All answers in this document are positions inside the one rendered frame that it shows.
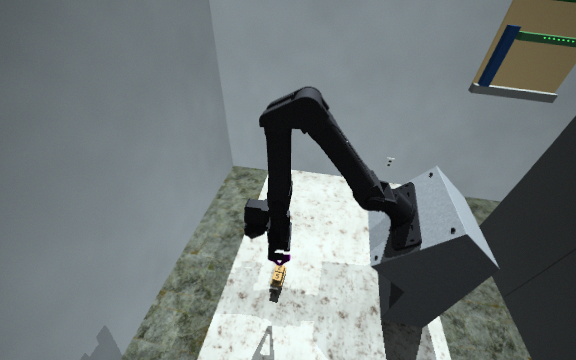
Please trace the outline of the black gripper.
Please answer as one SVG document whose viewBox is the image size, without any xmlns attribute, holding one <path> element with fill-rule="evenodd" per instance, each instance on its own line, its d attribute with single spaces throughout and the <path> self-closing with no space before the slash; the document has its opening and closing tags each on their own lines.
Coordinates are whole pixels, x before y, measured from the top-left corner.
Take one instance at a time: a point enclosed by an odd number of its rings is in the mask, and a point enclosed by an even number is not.
<svg viewBox="0 0 576 360">
<path fill-rule="evenodd" d="M 290 232 L 289 232 L 290 228 Z M 275 253 L 277 250 L 284 250 L 284 252 L 290 252 L 291 244 L 291 233 L 292 233 L 292 222 L 286 231 L 276 231 L 272 227 L 271 229 L 280 234 L 280 244 L 268 245 L 268 260 L 274 262 L 277 266 L 282 266 L 284 263 L 290 261 L 290 254 Z M 281 261 L 281 263 L 279 263 Z"/>
</svg>

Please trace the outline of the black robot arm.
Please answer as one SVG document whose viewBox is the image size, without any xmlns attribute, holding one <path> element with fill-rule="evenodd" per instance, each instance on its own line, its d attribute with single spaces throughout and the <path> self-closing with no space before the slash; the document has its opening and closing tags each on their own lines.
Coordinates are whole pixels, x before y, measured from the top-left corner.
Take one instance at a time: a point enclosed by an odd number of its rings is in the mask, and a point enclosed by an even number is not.
<svg viewBox="0 0 576 360">
<path fill-rule="evenodd" d="M 382 211 L 389 216 L 395 251 L 422 243 L 414 184 L 408 182 L 391 189 L 388 182 L 379 180 L 339 128 L 317 88 L 306 86 L 271 102 L 260 116 L 259 126 L 264 127 L 267 143 L 268 192 L 265 200 L 248 199 L 244 208 L 245 236 L 254 239 L 267 232 L 268 243 L 280 244 L 280 234 L 271 227 L 281 232 L 289 228 L 293 191 L 291 133 L 292 129 L 300 129 L 326 153 L 362 209 Z"/>
</svg>

